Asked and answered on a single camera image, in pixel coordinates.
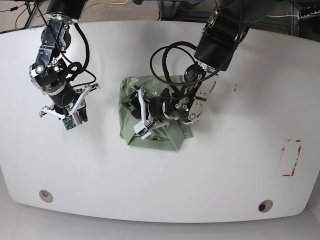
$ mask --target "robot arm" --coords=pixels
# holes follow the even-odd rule
[[[35,63],[29,68],[31,82],[53,101],[51,106],[42,108],[40,117],[46,114],[54,115],[62,121],[66,130],[88,120],[85,97],[99,87],[98,84],[87,83],[85,89],[74,89],[71,85],[79,74],[86,71],[89,64],[89,44],[77,24],[86,2],[87,0],[51,1],[47,9],[50,20],[42,32],[42,43]],[[70,62],[64,56],[71,43],[69,29],[72,24],[85,43],[86,58],[83,66],[79,62]],[[70,62],[68,66],[63,57]]]
[[[87,83],[85,89],[74,89],[83,84],[70,84],[83,71],[94,76],[86,70],[89,45],[77,24],[86,2],[87,0],[51,1],[47,9],[50,21],[42,32],[42,45],[36,61],[29,69],[31,82],[53,101],[52,106],[42,109],[40,116],[52,114],[58,117],[66,130],[88,120],[85,97],[99,87],[98,84],[92,84],[95,80]],[[238,44],[249,30],[249,24],[264,18],[281,2],[283,0],[222,0],[205,25],[198,46],[182,41],[156,51],[150,60],[152,74],[157,80],[169,85],[174,93],[170,94],[169,89],[165,88],[160,95],[156,95],[134,86],[135,92],[122,103],[134,106],[137,110],[135,113],[140,113],[134,116],[141,119],[134,128],[135,132],[145,138],[151,130],[167,126],[168,120],[179,120],[186,125],[197,123],[208,95],[215,86],[218,72],[228,69]],[[63,54],[71,42],[71,24],[75,25],[85,42],[86,60],[83,66],[79,62],[70,62]],[[179,46],[195,50],[194,58]],[[180,84],[171,81],[166,64],[167,55],[173,48],[185,51],[194,62],[185,71],[184,82]],[[165,80],[159,78],[152,68],[152,59],[160,50],[165,50],[162,56]]]

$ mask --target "metal bracket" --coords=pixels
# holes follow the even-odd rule
[[[162,20],[173,20],[180,5],[179,1],[157,1]]]
[[[146,104],[144,101],[144,95],[146,91],[143,89],[138,90],[138,99],[140,103],[140,108],[141,108],[141,121],[138,122],[136,125],[133,126],[134,132],[136,134],[139,134],[141,136],[141,139],[145,139],[148,136],[151,135],[151,131],[162,128],[162,127],[168,127],[169,122],[167,120],[160,121],[160,120],[153,120],[150,117],[149,114],[149,119],[146,119]]]
[[[42,111],[40,111],[39,115],[42,118],[45,114],[51,114],[53,116],[58,117],[66,131],[75,128],[76,126],[82,124],[82,120],[79,116],[78,110],[86,107],[85,97],[93,90],[100,88],[99,84],[93,84],[93,85],[86,85],[84,86],[84,90],[81,90],[81,95],[75,102],[75,104],[70,108],[69,115],[65,116],[64,114],[57,113],[54,109],[55,105],[52,105],[50,107],[43,107]]]
[[[215,88],[218,75],[214,75],[206,81],[203,81],[195,94],[194,102],[189,110],[188,119],[191,122],[186,124],[195,124],[199,121],[202,114],[202,109],[207,101],[209,93]]]
[[[59,39],[58,39],[58,42],[60,44],[60,48],[61,48],[61,51],[64,51],[66,50],[66,47],[67,47],[67,44],[64,40],[64,37],[65,37],[65,34],[69,31],[69,25],[68,24],[65,24],[63,26],[63,28],[61,29],[61,32],[60,32],[60,35],[59,35]]]

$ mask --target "gray floor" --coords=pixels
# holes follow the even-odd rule
[[[102,2],[103,0],[89,0],[87,6],[95,3]],[[40,4],[40,10],[45,13],[50,0]],[[108,0],[108,2],[125,2],[125,0]],[[15,6],[22,5],[23,2],[15,2],[8,0],[0,0],[0,11],[8,10]],[[0,32],[7,31],[15,28],[15,21],[18,15],[25,9],[25,6],[20,7],[13,12],[0,12]],[[33,17],[39,16],[36,11]],[[132,0],[129,0],[124,5],[95,5],[88,8],[81,17],[81,22],[99,22],[99,21],[128,21],[128,20],[157,20],[158,18],[158,5],[156,1],[144,1],[142,5],[135,5]],[[17,28],[22,28],[28,18],[28,12],[25,11],[17,21]],[[41,26],[43,21],[41,17],[35,18],[30,26]]]

